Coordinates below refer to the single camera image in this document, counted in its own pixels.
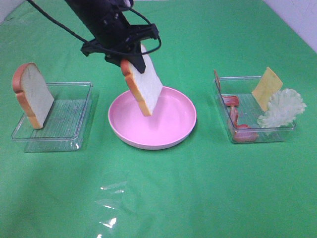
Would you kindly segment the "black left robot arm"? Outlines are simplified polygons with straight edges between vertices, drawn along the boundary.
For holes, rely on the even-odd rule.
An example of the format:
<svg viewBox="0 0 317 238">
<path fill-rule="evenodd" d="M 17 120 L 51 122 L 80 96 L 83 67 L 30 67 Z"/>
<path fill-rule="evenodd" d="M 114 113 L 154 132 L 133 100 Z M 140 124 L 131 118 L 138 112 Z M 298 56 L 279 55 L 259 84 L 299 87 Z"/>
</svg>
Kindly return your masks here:
<svg viewBox="0 0 317 238">
<path fill-rule="evenodd" d="M 141 41 L 146 39 L 160 40 L 155 24 L 131 25 L 123 14 L 132 9 L 132 0 L 68 0 L 66 2 L 88 30 L 95 37 L 86 41 L 81 52 L 88 56 L 92 53 L 103 53 L 105 60 L 120 66 L 126 59 L 140 72 L 144 73 L 146 63 L 144 55 L 159 49 L 142 52 Z"/>
</svg>

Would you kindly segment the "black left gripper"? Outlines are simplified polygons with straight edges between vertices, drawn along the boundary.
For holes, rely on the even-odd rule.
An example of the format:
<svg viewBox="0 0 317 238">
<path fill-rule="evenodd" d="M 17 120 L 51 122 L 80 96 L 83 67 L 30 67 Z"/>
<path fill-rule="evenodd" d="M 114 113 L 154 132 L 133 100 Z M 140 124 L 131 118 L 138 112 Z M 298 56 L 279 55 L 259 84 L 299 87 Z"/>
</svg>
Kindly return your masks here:
<svg viewBox="0 0 317 238">
<path fill-rule="evenodd" d="M 141 41 L 159 39 L 155 24 L 131 25 L 121 12 L 85 13 L 80 17 L 95 37 L 83 44 L 81 52 L 105 54 L 105 60 L 120 65 L 122 59 L 128 60 L 139 73 L 144 73 L 146 65 L 141 50 Z"/>
</svg>

